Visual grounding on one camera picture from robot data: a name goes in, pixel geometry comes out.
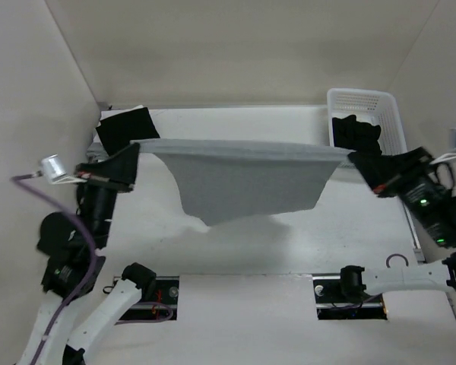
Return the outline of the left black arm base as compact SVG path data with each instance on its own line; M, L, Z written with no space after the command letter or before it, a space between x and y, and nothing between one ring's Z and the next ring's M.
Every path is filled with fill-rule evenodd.
M176 321L178 301L179 276L158 277L154 290L128 309L119 323Z

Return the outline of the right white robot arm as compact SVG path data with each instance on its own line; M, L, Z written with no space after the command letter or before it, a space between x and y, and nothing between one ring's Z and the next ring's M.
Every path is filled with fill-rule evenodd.
M434 244L452 253L414 265L345 266L337 282L339 295L361 303L396 291L456 293L456 178L451 158L433 157L425 148L392 156L352 152L348 158L377 197L397 198Z

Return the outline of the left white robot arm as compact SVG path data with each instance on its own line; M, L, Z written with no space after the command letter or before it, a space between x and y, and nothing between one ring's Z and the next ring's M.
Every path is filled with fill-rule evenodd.
M51 156L42 161L39 171L12 177L16 186L56 209L40 226L36 247L48 258L41 281L45 297L21 364L86 364L93 348L132 305L153 299L156 273L132 263L98 308L74 327L106 261L98 251L109 239L117 196L134 188L139 154L140 145L133 143L107 160L78 164L72 176L57 156ZM27 184L41 176L51 184L77 184L78 209L72 212Z

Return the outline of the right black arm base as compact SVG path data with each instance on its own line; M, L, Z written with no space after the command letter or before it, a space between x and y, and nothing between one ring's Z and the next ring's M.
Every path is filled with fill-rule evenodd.
M341 291L338 275L312 277L316 315L319 320L387 320L383 296L363 295L349 299Z

